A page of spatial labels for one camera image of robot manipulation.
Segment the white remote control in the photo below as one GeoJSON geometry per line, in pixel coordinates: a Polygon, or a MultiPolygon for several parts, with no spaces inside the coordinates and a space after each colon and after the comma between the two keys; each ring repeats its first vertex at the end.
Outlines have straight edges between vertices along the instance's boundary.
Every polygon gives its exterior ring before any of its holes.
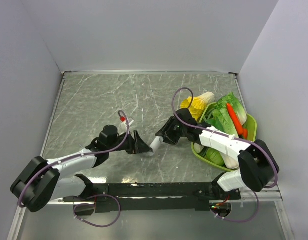
{"type": "Polygon", "coordinates": [[[145,153],[145,156],[146,157],[153,156],[157,152],[157,150],[159,149],[159,147],[161,146],[162,143],[163,143],[163,137],[156,136],[155,139],[149,145],[149,147],[151,148],[152,151],[145,153]]]}

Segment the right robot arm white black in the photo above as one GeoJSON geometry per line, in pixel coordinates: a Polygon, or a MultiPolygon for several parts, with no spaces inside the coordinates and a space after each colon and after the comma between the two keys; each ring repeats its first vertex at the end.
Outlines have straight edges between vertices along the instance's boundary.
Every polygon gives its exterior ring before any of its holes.
{"type": "Polygon", "coordinates": [[[209,124],[199,124],[186,108],[174,112],[155,134],[150,147],[155,152],[162,143],[176,145],[182,137],[217,150],[238,165],[237,170],[223,173],[216,179],[212,193],[217,199],[224,199],[230,191],[240,188],[260,192],[268,187],[270,181],[277,181],[279,167],[265,142],[236,138],[209,124]]]}

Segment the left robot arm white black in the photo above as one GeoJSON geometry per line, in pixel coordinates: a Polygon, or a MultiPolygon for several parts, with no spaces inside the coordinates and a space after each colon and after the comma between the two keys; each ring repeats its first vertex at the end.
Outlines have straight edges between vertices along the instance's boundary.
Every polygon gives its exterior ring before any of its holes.
{"type": "Polygon", "coordinates": [[[32,213],[54,199],[76,197],[87,201],[96,191],[93,183],[79,172],[101,165],[109,158],[109,153],[115,151],[137,155],[153,150],[137,131],[118,134],[115,126],[107,125],[77,153],[48,160],[41,156],[31,159],[12,183],[10,192],[18,199],[20,207],[32,213]]]}

